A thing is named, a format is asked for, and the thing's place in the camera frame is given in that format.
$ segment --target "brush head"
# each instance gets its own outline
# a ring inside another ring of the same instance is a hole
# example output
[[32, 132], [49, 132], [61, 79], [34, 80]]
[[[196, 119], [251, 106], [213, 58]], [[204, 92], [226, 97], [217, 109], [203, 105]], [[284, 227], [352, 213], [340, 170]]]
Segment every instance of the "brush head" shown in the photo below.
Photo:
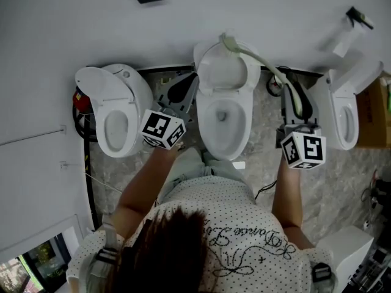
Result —
[[223, 45], [231, 52], [239, 53], [240, 47], [234, 37], [227, 36], [225, 33], [221, 35]]

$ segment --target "white shirt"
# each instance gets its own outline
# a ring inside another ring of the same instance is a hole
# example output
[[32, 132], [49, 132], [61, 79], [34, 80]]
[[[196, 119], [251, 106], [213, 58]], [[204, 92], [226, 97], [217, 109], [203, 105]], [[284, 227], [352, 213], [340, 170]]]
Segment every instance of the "white shirt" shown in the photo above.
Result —
[[[313, 263], [331, 266], [328, 251], [301, 251], [288, 242], [279, 221], [255, 204], [247, 185], [218, 176], [190, 179], [177, 185], [145, 219], [167, 216], [177, 207], [184, 212], [203, 210], [208, 246], [218, 264], [216, 292], [310, 292]], [[125, 246], [132, 246], [143, 223]], [[85, 256], [103, 248], [105, 232], [87, 236], [69, 264], [67, 278], [78, 278]]]

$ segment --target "cube with qr marker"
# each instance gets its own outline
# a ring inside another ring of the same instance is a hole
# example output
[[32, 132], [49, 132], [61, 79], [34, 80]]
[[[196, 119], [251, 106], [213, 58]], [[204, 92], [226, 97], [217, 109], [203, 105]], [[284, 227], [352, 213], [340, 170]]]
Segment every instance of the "cube with qr marker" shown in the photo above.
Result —
[[326, 138], [292, 132], [281, 141], [289, 168], [313, 169], [326, 161]]
[[148, 144], [167, 150], [171, 149], [185, 132], [182, 119], [153, 110], [145, 111], [139, 128], [139, 133]]

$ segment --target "toilet bowl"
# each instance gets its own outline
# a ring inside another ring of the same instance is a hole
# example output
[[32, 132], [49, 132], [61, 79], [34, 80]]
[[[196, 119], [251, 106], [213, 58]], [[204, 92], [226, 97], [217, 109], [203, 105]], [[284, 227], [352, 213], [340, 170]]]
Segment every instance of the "toilet bowl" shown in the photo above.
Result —
[[216, 159], [236, 159], [249, 140], [260, 64], [244, 54], [234, 55], [218, 41], [197, 45], [194, 62], [200, 80], [195, 100], [202, 140]]
[[309, 89], [319, 109], [322, 135], [327, 146], [350, 150], [359, 138], [356, 94], [381, 73], [380, 61], [362, 58], [348, 71], [329, 70]]
[[333, 293], [344, 290], [367, 255], [372, 241], [373, 237], [368, 233], [349, 226], [318, 242], [317, 248], [324, 248], [332, 253], [331, 267], [336, 277]]
[[152, 91], [141, 75], [127, 65], [112, 64], [82, 68], [75, 80], [91, 100], [102, 151], [111, 157], [140, 151], [143, 138], [138, 128], [153, 102]]

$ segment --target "red object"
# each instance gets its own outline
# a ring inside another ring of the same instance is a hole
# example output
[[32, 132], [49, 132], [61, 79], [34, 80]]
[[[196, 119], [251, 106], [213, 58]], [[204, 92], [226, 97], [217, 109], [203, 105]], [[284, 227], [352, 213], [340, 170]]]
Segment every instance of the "red object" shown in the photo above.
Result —
[[73, 104], [80, 111], [80, 113], [87, 114], [91, 112], [91, 101], [78, 87], [73, 95]]

